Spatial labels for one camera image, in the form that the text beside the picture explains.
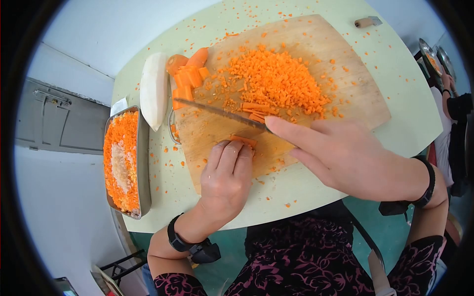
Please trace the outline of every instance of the white radish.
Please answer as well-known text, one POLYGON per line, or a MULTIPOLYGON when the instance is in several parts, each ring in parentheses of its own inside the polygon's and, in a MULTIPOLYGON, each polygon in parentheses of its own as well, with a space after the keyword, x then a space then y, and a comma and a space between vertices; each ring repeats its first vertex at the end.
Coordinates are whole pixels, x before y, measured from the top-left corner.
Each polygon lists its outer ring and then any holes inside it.
POLYGON ((156 132, 168 108, 168 73, 166 54, 147 57, 140 81, 140 108, 148 125, 156 132))

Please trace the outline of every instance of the wooden cutting board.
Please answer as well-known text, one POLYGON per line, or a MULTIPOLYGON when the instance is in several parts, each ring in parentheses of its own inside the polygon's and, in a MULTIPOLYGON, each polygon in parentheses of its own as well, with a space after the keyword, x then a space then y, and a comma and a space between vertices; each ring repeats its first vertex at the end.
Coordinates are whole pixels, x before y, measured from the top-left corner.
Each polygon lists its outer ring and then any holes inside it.
MULTIPOLYGON (((341 34, 320 15, 290 18, 288 22, 279 21, 258 26, 237 36, 229 36, 209 48, 205 66, 211 75, 217 74, 218 69, 228 66, 231 57, 241 54, 238 52, 239 46, 257 49, 259 44, 266 45, 267 49, 275 48, 275 52, 282 53, 286 50, 292 57, 301 57, 303 61, 310 62, 308 69, 318 84, 322 84, 322 93, 336 95, 333 102, 325 107, 331 110, 333 106, 337 106, 339 113, 344 115, 343 118, 333 117, 331 112, 328 112, 327 120, 355 118, 364 122, 369 129, 373 129, 390 119, 387 105, 359 56, 352 51, 341 34), (282 48, 282 42, 285 42, 285 48, 282 48), (331 64, 329 62, 331 59, 336 62, 331 64), (327 85, 329 77, 334 79, 332 86, 327 85), (338 85, 336 91, 331 90, 334 84, 338 85)), ((224 76, 227 78, 229 74, 224 72, 224 76)), ((241 88, 243 80, 239 81, 237 86, 241 88)), ((242 102, 240 95, 239 92, 230 93, 230 98, 240 103, 242 102)), ((224 101, 224 95, 217 94, 214 87, 210 91, 203 87, 195 89, 194 98, 201 103, 212 100, 211 105, 216 107, 222 107, 224 101)), ((289 116, 285 112, 280 111, 282 118, 288 119, 289 116)), ((309 126, 311 121, 319 117, 317 114, 304 115, 301 111, 299 113, 301 115, 295 118, 298 119, 298 124, 304 126, 309 126)), ((241 112, 241 114, 248 117, 248 113, 241 112)), ((201 172, 206 165, 204 159, 217 142, 228 139, 230 135, 236 134, 258 141, 255 148, 253 178, 278 171, 297 161, 288 155, 293 148, 292 144, 234 120, 194 107, 177 110, 175 118, 186 163, 198 194, 201 193, 201 172)))

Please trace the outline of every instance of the gray door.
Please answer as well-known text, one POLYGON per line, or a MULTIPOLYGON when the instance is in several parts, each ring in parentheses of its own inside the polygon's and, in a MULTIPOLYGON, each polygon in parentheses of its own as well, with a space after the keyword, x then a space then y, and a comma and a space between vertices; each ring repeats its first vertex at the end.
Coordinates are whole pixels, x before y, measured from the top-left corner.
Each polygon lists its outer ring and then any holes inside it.
POLYGON ((31 149, 102 154, 110 108, 25 80, 17 115, 16 144, 31 149))

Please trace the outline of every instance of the sleeve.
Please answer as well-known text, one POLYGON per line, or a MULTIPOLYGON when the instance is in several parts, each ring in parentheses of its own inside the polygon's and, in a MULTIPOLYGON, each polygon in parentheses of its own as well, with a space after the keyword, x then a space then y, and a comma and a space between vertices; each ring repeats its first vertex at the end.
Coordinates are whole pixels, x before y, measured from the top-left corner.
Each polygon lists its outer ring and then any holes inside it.
POLYGON ((388 275, 390 286, 397 295, 425 295, 436 271, 443 237, 434 235, 416 240, 401 252, 388 275))
POLYGON ((154 279, 159 296, 207 296, 197 278, 184 273, 164 273, 154 279))
POLYGON ((467 114, 473 109, 473 99, 470 93, 446 101, 449 116, 454 120, 465 121, 467 114))

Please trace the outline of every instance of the floral shirt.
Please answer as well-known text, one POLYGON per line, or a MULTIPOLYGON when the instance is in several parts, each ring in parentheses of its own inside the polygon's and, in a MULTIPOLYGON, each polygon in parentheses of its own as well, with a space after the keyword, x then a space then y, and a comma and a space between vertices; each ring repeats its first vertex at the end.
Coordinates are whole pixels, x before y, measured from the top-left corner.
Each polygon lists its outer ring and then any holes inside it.
MULTIPOLYGON (((374 295, 372 280, 352 253, 352 234, 333 221, 290 218, 252 242, 249 259, 224 295, 374 295)), ((388 275, 397 295, 425 295, 442 236, 406 246, 388 275)), ((207 295, 193 276, 155 278, 159 295, 207 295)))

